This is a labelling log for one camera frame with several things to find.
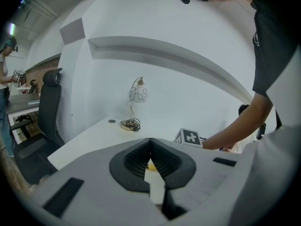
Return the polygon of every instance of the jeans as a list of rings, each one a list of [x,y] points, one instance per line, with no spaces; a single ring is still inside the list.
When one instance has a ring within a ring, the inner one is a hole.
[[[3,144],[10,156],[14,156],[15,141],[10,134],[10,125],[6,115],[7,89],[0,89],[0,143]]]

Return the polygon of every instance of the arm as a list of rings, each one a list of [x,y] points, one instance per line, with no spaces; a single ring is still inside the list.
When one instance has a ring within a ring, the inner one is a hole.
[[[13,82],[13,77],[12,76],[3,76],[3,63],[0,62],[0,83],[10,83]]]
[[[260,94],[255,94],[250,106],[226,129],[203,142],[205,149],[231,148],[256,131],[267,119],[273,104]]]

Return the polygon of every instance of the chair armrest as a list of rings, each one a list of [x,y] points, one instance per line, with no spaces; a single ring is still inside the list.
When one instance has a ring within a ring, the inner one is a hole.
[[[11,131],[17,130],[17,129],[21,128],[21,127],[24,127],[24,126],[29,125],[29,123],[30,123],[30,121],[23,121],[23,122],[17,123],[17,124],[15,124],[15,125],[12,125],[12,126],[10,127],[10,130],[11,130]]]

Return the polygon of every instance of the black slot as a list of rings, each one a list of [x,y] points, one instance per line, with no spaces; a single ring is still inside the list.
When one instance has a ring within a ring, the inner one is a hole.
[[[174,203],[173,197],[169,190],[165,190],[164,201],[162,205],[162,213],[169,219],[172,220],[178,216],[186,213],[186,210]]]
[[[220,157],[214,158],[213,159],[214,162],[220,163],[220,164],[224,164],[230,167],[234,167],[236,164],[236,161],[231,161],[231,160],[227,160],[227,159],[223,159]]]
[[[69,203],[72,201],[84,181],[70,178],[49,200],[43,208],[54,216],[60,218]]]

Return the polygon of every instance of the yellow object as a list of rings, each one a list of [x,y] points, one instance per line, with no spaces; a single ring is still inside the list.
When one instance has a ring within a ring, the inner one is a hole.
[[[155,167],[154,164],[149,164],[149,165],[148,165],[148,168],[149,168],[149,170],[151,170],[151,171],[157,171],[157,169],[156,169],[156,167]]]

